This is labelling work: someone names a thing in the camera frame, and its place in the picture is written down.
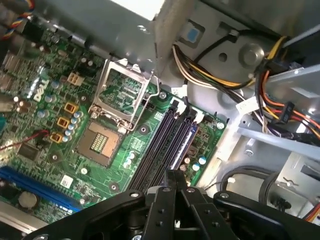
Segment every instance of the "red wire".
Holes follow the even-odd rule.
[[[41,131],[37,132],[36,134],[34,134],[34,135],[32,135],[32,136],[30,136],[30,137],[26,138],[26,139],[25,139],[25,140],[23,140],[23,141],[16,142],[16,143],[12,143],[12,144],[10,144],[10,145],[7,145],[7,146],[3,146],[3,147],[1,147],[1,148],[0,148],[0,151],[3,151],[3,150],[5,150],[5,149],[7,149],[7,148],[11,148],[11,147],[19,146],[20,144],[23,144],[23,143],[25,143],[25,142],[30,141],[31,139],[36,138],[37,136],[39,136],[39,135],[40,135],[40,134],[42,134],[42,133],[46,133],[44,137],[46,137],[46,136],[48,136],[48,135],[49,135],[49,131],[48,131],[48,130],[41,130]]]

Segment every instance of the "chip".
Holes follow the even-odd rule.
[[[10,129],[11,132],[16,133],[18,130],[18,126],[13,125]]]
[[[79,141],[78,153],[105,167],[111,164],[122,135],[92,122]]]
[[[31,161],[35,161],[38,158],[39,150],[33,146],[30,146],[26,143],[22,143],[19,148],[18,154],[22,157],[25,157]]]

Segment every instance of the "blue capacitor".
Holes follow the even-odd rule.
[[[58,82],[58,81],[53,81],[53,82],[51,82],[51,87],[52,87],[53,89],[59,89],[59,88],[62,87],[62,85],[61,85],[60,82]]]
[[[38,116],[38,118],[46,118],[49,116],[49,111],[48,110],[39,110],[36,115]]]
[[[78,122],[78,120],[73,117],[73,118],[71,118],[70,122],[71,122],[72,124],[76,124],[76,123]]]
[[[195,171],[195,172],[199,171],[199,169],[200,169],[199,163],[196,162],[195,164],[193,164],[193,165],[192,165],[192,169],[193,169],[193,171]]]
[[[64,143],[68,142],[69,140],[70,140],[70,139],[69,139],[68,136],[63,136],[63,137],[62,137],[62,142],[64,142]]]
[[[75,128],[76,128],[76,125],[74,125],[74,124],[69,124],[68,125],[68,129],[69,130],[75,130]]]
[[[57,97],[55,95],[45,95],[44,100],[46,103],[54,103]]]
[[[207,162],[207,159],[204,157],[204,156],[201,156],[201,157],[199,157],[199,163],[201,164],[201,165],[205,165],[206,164],[206,162]]]
[[[66,136],[71,136],[72,134],[74,134],[74,131],[73,130],[65,130],[64,134]]]
[[[84,115],[84,113],[82,111],[76,111],[73,116],[78,119],[81,118]]]

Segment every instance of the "black chip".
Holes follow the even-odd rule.
[[[38,157],[38,153],[39,153],[39,150],[34,148],[33,146],[30,146],[28,144],[25,144],[25,143],[22,143],[19,151],[18,151],[18,154],[27,158],[27,159],[30,159],[31,161],[35,161]]]
[[[16,133],[18,130],[18,126],[13,125],[10,130],[11,132]]]
[[[38,27],[36,24],[27,21],[23,28],[22,34],[26,39],[35,43],[39,43],[44,32],[45,31]]]
[[[58,106],[54,106],[54,107],[53,107],[53,111],[55,111],[55,112],[59,112],[59,111],[60,111],[60,107],[58,107]]]
[[[214,118],[212,116],[210,116],[210,115],[205,115],[203,120],[206,121],[206,122],[212,123]]]
[[[71,46],[71,45],[68,45],[68,46],[66,47],[66,50],[67,50],[69,53],[72,53],[72,52],[75,50],[75,48],[74,48],[73,46]]]

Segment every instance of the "orange wire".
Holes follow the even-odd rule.
[[[265,98],[265,100],[270,103],[270,104],[273,104],[275,106],[278,106],[278,107],[284,107],[285,105],[283,103],[279,103],[279,102],[275,102],[275,101],[272,101],[271,99],[268,98],[267,96],[267,93],[265,91],[265,83],[267,82],[267,79],[268,79],[268,76],[269,76],[269,73],[270,71],[266,71],[265,75],[264,75],[264,78],[263,78],[263,81],[262,81],[262,92],[263,92],[263,96]],[[315,122],[314,120],[312,120],[311,118],[301,114],[300,112],[298,111],[293,111],[295,114],[297,114],[298,116],[302,117],[304,120],[306,120],[307,122],[310,122],[312,124],[314,124],[318,129],[320,129],[320,124],[318,124],[317,122]]]

